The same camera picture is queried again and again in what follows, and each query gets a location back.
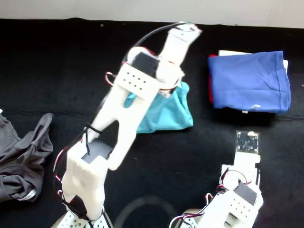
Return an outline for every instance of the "gray shirt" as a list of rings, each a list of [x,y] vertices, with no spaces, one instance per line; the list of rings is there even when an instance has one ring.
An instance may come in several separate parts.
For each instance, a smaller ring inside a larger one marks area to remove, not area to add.
[[[43,115],[34,131],[22,139],[0,114],[0,202],[34,201],[41,192],[43,163],[53,151],[48,131],[53,114]]]

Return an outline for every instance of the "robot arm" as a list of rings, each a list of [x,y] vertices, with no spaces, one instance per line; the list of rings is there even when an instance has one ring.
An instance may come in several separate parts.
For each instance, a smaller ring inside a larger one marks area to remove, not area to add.
[[[180,64],[201,30],[190,23],[171,27],[159,56],[143,47],[130,49],[93,122],[79,139],[59,154],[60,157],[67,153],[67,163],[63,178],[56,176],[62,183],[58,194],[67,209],[81,219],[93,221],[102,215],[107,170],[116,170],[123,161],[157,93],[170,96],[184,76]],[[136,97],[131,106],[125,108],[124,103],[131,93]],[[115,120],[119,122],[119,130],[112,149],[97,137]]]
[[[209,202],[208,193],[207,205],[200,211],[176,217],[181,219],[176,228],[252,228],[263,205],[258,142],[258,133],[237,131],[234,163],[222,165],[216,195]]]

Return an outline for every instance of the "clothing pile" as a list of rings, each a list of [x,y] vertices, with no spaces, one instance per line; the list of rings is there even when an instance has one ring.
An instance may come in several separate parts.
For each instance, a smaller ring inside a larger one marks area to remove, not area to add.
[[[22,139],[0,114],[0,202],[35,201],[41,192],[45,158],[53,151],[48,131],[53,114],[41,117]]]
[[[214,108],[284,113],[290,108],[288,62],[282,51],[220,51],[210,56],[209,96]]]

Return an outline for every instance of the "perforated plate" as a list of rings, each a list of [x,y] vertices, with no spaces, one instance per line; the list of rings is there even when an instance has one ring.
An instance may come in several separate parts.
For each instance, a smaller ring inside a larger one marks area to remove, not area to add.
[[[111,228],[106,222],[105,214],[100,219],[92,222],[94,228]],[[84,219],[79,219],[72,212],[67,212],[58,224],[57,228],[90,228],[88,222]]]
[[[127,89],[145,100],[153,100],[160,89],[160,83],[156,79],[129,64],[123,64],[114,84]]]

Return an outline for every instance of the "teal cloth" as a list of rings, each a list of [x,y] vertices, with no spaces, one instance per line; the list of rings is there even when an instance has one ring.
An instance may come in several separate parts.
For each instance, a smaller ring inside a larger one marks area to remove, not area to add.
[[[189,86],[181,82],[169,98],[157,94],[148,112],[137,128],[137,133],[153,133],[158,130],[181,130],[193,126],[193,118],[187,105]],[[130,94],[124,106],[130,107],[135,94]]]

